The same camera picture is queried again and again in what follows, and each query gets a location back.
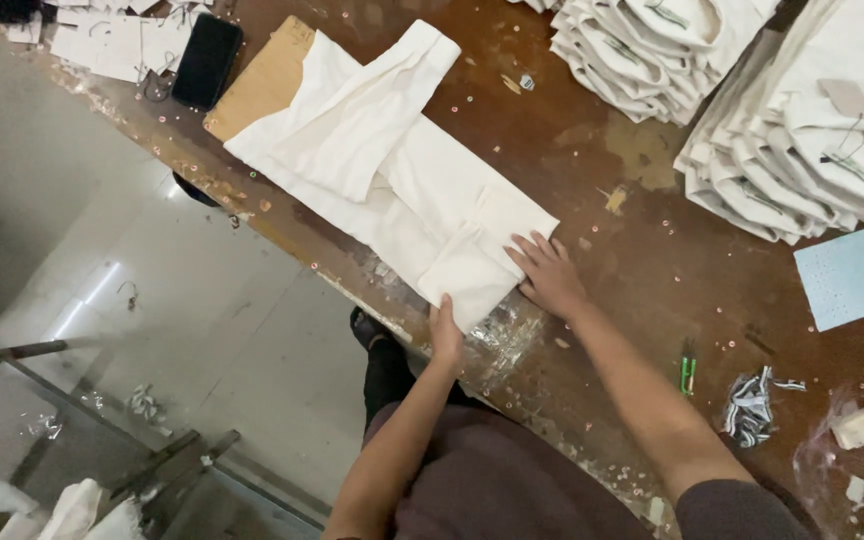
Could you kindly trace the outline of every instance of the cardboard folding board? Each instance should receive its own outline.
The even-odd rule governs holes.
[[[315,30],[306,23],[294,15],[285,19],[205,115],[206,129],[226,142],[259,118],[288,107],[303,81],[303,60],[314,41]]]

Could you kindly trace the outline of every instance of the black phone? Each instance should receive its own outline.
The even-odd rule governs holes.
[[[199,15],[175,72],[174,100],[205,111],[215,107],[241,44],[241,28],[213,15]]]

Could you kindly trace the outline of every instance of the hand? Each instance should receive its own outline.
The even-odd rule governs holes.
[[[452,318],[452,297],[441,295],[441,307],[429,307],[429,331],[432,334],[432,360],[450,362],[456,370],[466,356],[462,330]]]
[[[526,298],[548,313],[566,321],[573,320],[589,302],[579,272],[569,260],[566,246],[555,238],[550,244],[541,234],[532,231],[532,240],[513,234],[521,252],[506,246],[505,252],[525,272],[528,279],[519,286]]]

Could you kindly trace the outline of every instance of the worn table surface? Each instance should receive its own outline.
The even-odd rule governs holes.
[[[361,63],[392,45],[415,19],[458,43],[462,55],[424,113],[561,220],[555,236],[571,250],[589,296],[675,384],[683,341],[696,339],[692,402],[709,422],[720,425],[727,389],[742,372],[768,363],[777,377],[808,383],[807,393],[773,391],[779,431],[748,452],[765,474],[799,491],[793,453],[827,414],[832,390],[864,380],[864,320],[812,331],[793,250],[688,202],[672,160],[689,131],[634,124],[572,80],[566,64],[548,51],[551,13],[504,0],[220,0],[212,11],[245,32],[232,77],[290,15],[324,31]],[[371,250],[268,179],[250,178],[251,170],[202,128],[204,111],[138,99],[134,84],[62,67],[35,47],[16,50],[213,198],[233,194],[225,205],[247,217],[248,226],[300,261],[317,264],[321,276],[414,348],[427,347],[426,302],[394,274],[377,271]],[[518,82],[523,74],[534,80],[533,90],[514,91],[503,79]],[[239,192],[246,197],[235,197]],[[467,343],[468,388],[559,448],[634,510],[661,494],[561,321],[512,292]],[[845,480],[833,474],[828,481],[844,486]],[[844,497],[833,499],[848,507]]]

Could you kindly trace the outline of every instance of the dark shirt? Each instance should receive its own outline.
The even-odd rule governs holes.
[[[398,408],[375,416],[367,443]],[[713,480],[678,499],[685,540],[806,540],[759,485]],[[652,538],[609,491],[528,429],[486,410],[446,405],[414,482],[395,510],[397,538]]]

